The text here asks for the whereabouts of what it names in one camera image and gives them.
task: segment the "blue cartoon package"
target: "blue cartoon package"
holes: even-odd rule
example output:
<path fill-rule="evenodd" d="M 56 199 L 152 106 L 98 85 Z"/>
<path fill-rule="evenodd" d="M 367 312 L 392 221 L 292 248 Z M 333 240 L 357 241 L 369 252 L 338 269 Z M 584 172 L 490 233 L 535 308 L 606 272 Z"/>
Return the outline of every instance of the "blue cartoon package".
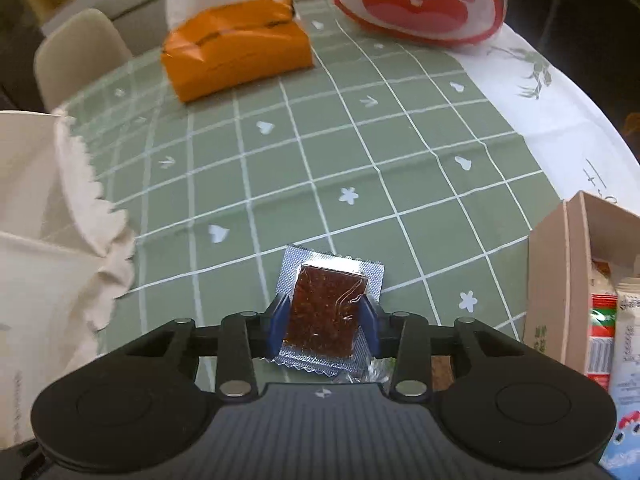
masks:
<path fill-rule="evenodd" d="M 620 480 L 640 478 L 640 278 L 616 287 L 618 308 L 609 394 L 618 421 L 600 465 Z"/>

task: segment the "candy packet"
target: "candy packet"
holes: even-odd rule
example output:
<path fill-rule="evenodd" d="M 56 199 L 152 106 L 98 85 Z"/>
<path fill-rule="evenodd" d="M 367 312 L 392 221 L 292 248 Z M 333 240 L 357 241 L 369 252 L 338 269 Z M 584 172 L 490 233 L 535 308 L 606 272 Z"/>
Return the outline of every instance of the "candy packet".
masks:
<path fill-rule="evenodd" d="M 616 287 L 618 308 L 609 394 L 618 422 L 600 464 L 620 480 L 640 475 L 640 278 Z"/>
<path fill-rule="evenodd" d="M 591 328 L 586 375 L 604 389 L 609 388 L 616 304 L 618 296 L 611 283 L 611 268 L 607 262 L 591 261 Z"/>
<path fill-rule="evenodd" d="M 362 377 L 371 354 L 358 301 L 363 294 L 380 298 L 383 274 L 382 264 L 287 247 L 276 293 L 291 299 L 289 325 L 274 362 L 328 377 Z"/>

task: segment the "tablecloth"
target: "tablecloth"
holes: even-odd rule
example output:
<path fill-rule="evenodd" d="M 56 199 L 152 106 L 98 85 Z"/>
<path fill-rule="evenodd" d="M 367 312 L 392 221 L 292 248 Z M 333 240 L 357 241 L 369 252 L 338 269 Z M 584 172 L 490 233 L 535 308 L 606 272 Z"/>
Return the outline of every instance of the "tablecloth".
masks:
<path fill-rule="evenodd" d="M 638 164 L 609 121 L 506 25 L 444 52 L 372 36 L 325 2 L 297 10 L 312 70 L 184 106 L 152 51 L 66 106 L 139 233 L 103 351 L 175 317 L 263 310 L 290 243 L 384 263 L 389 312 L 472 315 L 519 338 L 530 229 L 579 189 L 640 210 Z M 255 367 L 260 384 L 323 380 Z"/>

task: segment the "cardboard box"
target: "cardboard box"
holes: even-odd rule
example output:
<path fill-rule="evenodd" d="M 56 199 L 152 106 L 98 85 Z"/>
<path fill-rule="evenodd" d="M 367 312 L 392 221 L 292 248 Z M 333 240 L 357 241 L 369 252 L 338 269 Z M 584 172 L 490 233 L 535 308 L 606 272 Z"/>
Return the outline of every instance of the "cardboard box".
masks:
<path fill-rule="evenodd" d="M 591 336 L 591 259 L 633 269 L 640 217 L 579 192 L 529 235 L 529 307 L 524 342 L 587 374 Z"/>

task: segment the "orange tissue box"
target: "orange tissue box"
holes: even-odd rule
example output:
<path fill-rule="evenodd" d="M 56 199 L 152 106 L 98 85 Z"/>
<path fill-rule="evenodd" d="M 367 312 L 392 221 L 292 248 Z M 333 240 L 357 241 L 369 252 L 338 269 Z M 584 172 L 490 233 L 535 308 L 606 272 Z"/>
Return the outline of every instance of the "orange tissue box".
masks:
<path fill-rule="evenodd" d="M 182 102 L 313 66 L 292 0 L 247 0 L 203 10 L 169 33 L 161 61 Z"/>

